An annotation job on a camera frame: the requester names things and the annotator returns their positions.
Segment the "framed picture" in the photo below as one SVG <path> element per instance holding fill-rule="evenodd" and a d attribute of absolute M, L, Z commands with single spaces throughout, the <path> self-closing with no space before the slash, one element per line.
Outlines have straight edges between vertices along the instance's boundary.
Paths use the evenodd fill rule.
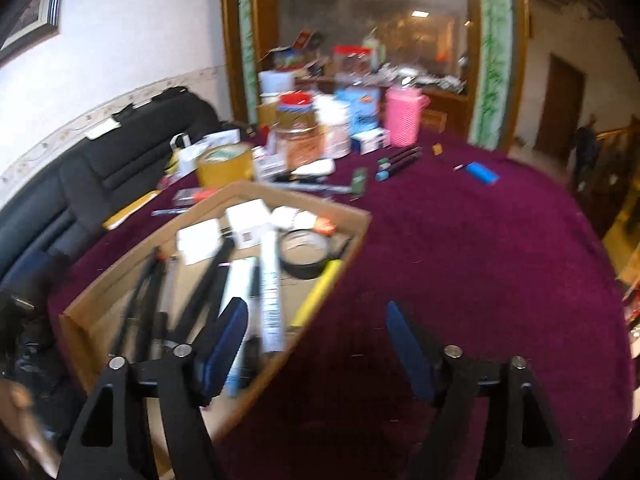
<path fill-rule="evenodd" d="M 31 0 L 0 48 L 0 64 L 58 31 L 60 0 Z"/>

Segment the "white wall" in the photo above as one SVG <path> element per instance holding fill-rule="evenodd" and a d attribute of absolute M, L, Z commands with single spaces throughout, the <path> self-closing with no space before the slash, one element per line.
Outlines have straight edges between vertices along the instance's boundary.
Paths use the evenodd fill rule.
<path fill-rule="evenodd" d="M 0 173 L 85 111 L 222 66 L 220 0 L 62 0 L 59 34 L 0 67 Z M 230 117 L 226 78 L 207 98 Z"/>
<path fill-rule="evenodd" d="M 589 114 L 598 117 L 597 130 L 629 124 L 640 116 L 640 82 L 618 38 L 614 22 L 587 20 L 583 8 L 557 14 L 535 0 L 530 2 L 534 37 L 529 52 L 516 135 L 533 147 L 538 136 L 546 95 L 549 54 L 561 57 L 586 74 L 580 124 Z"/>

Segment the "purple tablecloth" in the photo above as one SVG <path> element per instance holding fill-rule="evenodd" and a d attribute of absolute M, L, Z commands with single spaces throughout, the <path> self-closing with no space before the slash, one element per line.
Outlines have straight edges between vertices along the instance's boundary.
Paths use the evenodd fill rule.
<path fill-rule="evenodd" d="M 499 153 L 444 134 L 423 133 L 420 142 L 426 156 L 386 182 L 372 178 L 388 152 L 338 161 L 335 183 L 348 183 L 354 168 L 369 170 L 366 195 L 353 202 L 372 213 L 369 233 L 292 357 L 219 446 L 234 480 L 398 478 L 432 413 L 412 396 L 383 329 L 389 300 L 471 356 L 526 357 L 578 480 L 596 479 L 622 446 L 632 383 L 620 292 L 577 205 L 546 176 Z M 444 147 L 437 160 L 435 142 Z M 474 160 L 500 180 L 485 186 L 452 169 Z M 51 314 L 166 222 L 148 215 L 172 195 L 76 263 Z M 473 476 L 486 404 L 478 402 L 474 418 L 459 478 Z"/>

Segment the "person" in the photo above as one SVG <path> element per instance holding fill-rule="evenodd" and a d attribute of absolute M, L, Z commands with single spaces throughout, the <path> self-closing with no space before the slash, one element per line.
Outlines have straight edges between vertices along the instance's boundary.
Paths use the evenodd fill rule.
<path fill-rule="evenodd" d="M 593 167 L 598 158 L 598 141 L 594 126 L 598 118 L 595 114 L 589 116 L 589 123 L 578 128 L 574 134 L 573 146 L 575 147 L 575 167 L 572 177 L 572 189 L 580 191 L 581 177 L 584 170 Z"/>

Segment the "wooden door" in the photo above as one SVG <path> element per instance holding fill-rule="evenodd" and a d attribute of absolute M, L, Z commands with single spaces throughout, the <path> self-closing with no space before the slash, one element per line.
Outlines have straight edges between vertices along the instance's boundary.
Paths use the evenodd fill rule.
<path fill-rule="evenodd" d="M 536 149 L 565 162 L 580 119 L 584 73 L 553 54 L 550 58 Z"/>

